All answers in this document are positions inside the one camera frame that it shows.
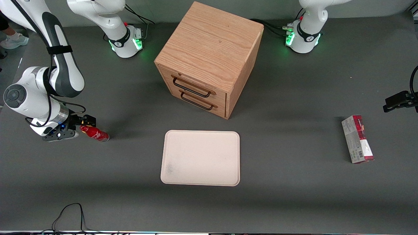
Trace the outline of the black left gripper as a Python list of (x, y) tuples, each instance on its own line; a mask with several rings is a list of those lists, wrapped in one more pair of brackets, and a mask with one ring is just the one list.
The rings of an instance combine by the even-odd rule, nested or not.
[(409, 103), (409, 107), (414, 107), (418, 113), (418, 93), (402, 91), (385, 99), (386, 104), (383, 106), (384, 113), (405, 107)]

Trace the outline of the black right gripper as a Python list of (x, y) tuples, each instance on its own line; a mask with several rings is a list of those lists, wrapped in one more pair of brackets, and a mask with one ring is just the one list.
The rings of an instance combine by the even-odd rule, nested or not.
[(79, 136), (76, 130), (77, 126), (96, 127), (96, 118), (90, 115), (69, 116), (63, 123), (60, 123), (54, 129), (42, 137), (44, 142), (54, 142), (60, 140), (74, 139)]

